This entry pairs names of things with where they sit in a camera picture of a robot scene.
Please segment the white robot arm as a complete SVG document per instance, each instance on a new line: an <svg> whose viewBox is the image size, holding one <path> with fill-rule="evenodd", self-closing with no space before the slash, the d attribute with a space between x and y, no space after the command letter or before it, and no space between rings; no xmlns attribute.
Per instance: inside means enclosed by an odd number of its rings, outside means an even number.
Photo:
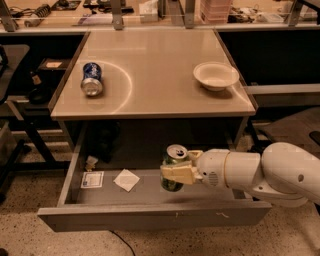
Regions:
<svg viewBox="0 0 320 256"><path fill-rule="evenodd" d="M308 201L320 205L320 159L285 142L273 143L262 153L188 150L174 144L167 148L160 170L162 187L168 191L202 183L284 207Z"/></svg>

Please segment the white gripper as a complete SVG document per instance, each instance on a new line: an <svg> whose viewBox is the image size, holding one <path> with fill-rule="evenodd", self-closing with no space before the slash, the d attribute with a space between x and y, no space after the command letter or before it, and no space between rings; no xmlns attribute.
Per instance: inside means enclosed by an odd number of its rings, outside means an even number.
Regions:
<svg viewBox="0 0 320 256"><path fill-rule="evenodd" d="M227 149L211 149L203 153L202 150L189 150L190 160L197 160L196 167L191 161L178 164L162 165L161 174L170 181L192 185L199 180L210 188L225 187L225 162L230 151Z"/></svg>

